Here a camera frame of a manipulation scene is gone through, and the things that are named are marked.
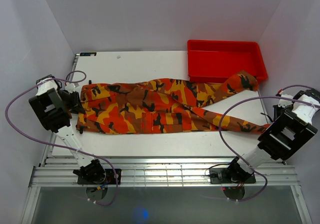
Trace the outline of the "orange camouflage trousers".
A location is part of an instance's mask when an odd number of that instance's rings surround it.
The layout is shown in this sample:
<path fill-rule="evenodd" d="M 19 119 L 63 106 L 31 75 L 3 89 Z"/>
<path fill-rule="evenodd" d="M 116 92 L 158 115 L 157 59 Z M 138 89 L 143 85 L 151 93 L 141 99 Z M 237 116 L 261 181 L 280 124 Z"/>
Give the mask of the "orange camouflage trousers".
<path fill-rule="evenodd" d="M 82 87 L 85 114 L 78 115 L 79 132 L 162 134 L 219 129 L 263 133 L 267 125 L 223 116 L 207 106 L 242 91 L 256 91 L 258 81 L 240 71 L 224 83 L 197 83 L 162 78 L 140 83 L 95 83 Z"/>

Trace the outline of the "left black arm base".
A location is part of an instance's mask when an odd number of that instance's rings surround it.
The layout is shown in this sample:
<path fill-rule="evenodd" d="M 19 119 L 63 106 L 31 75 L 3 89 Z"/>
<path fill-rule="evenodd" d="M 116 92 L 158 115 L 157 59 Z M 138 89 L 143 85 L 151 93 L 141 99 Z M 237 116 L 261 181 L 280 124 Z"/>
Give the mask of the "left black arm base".
<path fill-rule="evenodd" d="M 121 183 L 122 169 L 116 168 L 115 169 L 116 175 L 114 175 L 114 172 L 112 169 L 105 169 L 105 172 L 106 172 L 106 175 L 105 175 L 106 177 L 104 178 L 104 181 L 101 183 L 95 183 L 92 181 L 88 181 L 88 180 L 83 179 L 82 177 L 78 177 L 76 183 L 77 184 L 97 184 L 97 185 L 102 185 L 102 184 L 107 183 L 107 184 L 115 185 L 116 178 L 117 178 L 118 184 Z"/>

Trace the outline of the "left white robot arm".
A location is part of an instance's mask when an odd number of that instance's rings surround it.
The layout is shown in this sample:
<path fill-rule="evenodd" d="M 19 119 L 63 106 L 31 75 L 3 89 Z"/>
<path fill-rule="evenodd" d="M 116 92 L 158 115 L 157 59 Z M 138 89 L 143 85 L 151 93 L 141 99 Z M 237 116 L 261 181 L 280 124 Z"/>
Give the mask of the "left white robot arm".
<path fill-rule="evenodd" d="M 98 159 L 84 154 L 71 125 L 72 114 L 84 114 L 85 111 L 76 84 L 67 84 L 63 89 L 53 75 L 37 80 L 36 84 L 37 93 L 28 101 L 40 123 L 71 148 L 70 152 L 78 164 L 78 169 L 73 171 L 75 175 L 90 183 L 102 183 L 106 171 Z"/>

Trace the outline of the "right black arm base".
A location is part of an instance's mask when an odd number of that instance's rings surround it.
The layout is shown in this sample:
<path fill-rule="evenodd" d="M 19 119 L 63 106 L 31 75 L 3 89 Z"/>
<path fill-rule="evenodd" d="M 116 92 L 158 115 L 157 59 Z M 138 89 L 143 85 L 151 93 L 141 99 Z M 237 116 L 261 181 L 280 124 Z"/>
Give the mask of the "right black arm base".
<path fill-rule="evenodd" d="M 209 171 L 211 184 L 254 184 L 256 178 L 253 174 L 241 175 L 228 168 L 211 168 Z"/>

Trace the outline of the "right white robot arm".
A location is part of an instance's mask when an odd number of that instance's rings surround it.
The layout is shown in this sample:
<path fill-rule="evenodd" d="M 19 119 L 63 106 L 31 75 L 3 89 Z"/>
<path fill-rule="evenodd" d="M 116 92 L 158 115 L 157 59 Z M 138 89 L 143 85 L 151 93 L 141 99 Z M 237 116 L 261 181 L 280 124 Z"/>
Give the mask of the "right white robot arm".
<path fill-rule="evenodd" d="M 270 160 L 289 159 L 316 135 L 312 118 L 320 109 L 320 92 L 306 89 L 291 96 L 280 90 L 277 96 L 281 98 L 273 106 L 272 124 L 259 136 L 255 149 L 232 160 L 225 171 L 229 181 L 246 182 L 255 168 Z"/>

